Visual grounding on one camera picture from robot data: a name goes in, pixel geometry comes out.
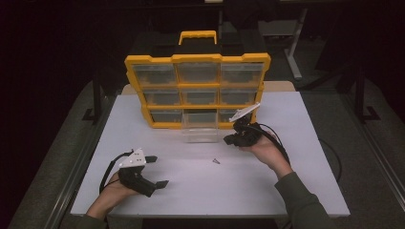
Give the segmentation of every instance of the wrist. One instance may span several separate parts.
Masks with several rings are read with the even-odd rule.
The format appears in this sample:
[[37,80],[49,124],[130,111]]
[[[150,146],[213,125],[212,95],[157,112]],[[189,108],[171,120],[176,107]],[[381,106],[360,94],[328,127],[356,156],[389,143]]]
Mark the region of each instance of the wrist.
[[100,196],[96,201],[90,206],[86,215],[92,218],[104,220],[105,217],[111,210],[113,210],[115,204],[109,201],[108,198]]
[[284,176],[294,172],[291,166],[286,161],[278,163],[276,166],[274,166],[274,168],[272,168],[272,170],[274,171],[279,180]]

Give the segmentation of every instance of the table surface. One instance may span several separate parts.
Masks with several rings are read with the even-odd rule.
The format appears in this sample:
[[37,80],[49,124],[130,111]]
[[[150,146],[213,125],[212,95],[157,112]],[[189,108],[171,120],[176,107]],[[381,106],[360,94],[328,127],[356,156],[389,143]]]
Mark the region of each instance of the table surface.
[[[291,165],[331,217],[349,209],[334,179],[307,109],[296,92],[264,93],[257,121],[282,139]],[[184,143],[181,130],[151,129],[135,94],[119,95],[96,147],[71,210],[83,215],[98,196],[98,186],[111,160],[142,148],[158,161],[142,174],[156,182],[170,180],[150,198],[127,198],[111,215],[135,218],[261,218],[285,216],[285,204],[274,188],[277,177],[252,154],[227,146],[220,130],[217,143]],[[214,163],[216,158],[221,164]]]

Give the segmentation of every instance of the sleeve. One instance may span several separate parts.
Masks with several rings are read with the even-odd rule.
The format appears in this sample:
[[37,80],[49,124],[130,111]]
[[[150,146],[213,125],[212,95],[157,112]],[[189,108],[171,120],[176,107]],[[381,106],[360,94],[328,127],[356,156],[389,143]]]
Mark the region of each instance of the sleeve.
[[275,187],[286,204],[294,229],[337,228],[318,197],[309,192],[296,173],[282,177]]
[[92,218],[87,215],[84,215],[76,229],[106,229],[107,223],[100,219]]

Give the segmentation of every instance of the human hand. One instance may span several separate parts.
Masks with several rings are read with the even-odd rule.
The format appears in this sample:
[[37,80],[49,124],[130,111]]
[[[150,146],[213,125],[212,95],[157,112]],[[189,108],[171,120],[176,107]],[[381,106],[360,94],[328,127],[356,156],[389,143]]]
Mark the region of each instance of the human hand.
[[119,182],[118,172],[113,174],[108,183],[86,215],[103,220],[123,200],[137,194]]
[[244,152],[251,152],[273,170],[279,179],[293,172],[282,153],[264,135],[260,137],[256,144],[249,147],[239,147],[239,149]]

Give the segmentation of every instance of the gray sleeve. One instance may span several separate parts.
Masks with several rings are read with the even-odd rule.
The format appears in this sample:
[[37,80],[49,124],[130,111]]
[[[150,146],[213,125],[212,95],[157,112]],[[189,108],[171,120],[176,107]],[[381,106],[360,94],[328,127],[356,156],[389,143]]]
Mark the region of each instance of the gray sleeve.
[[284,176],[275,187],[286,204],[294,229],[337,228],[318,197],[309,192],[296,173]]

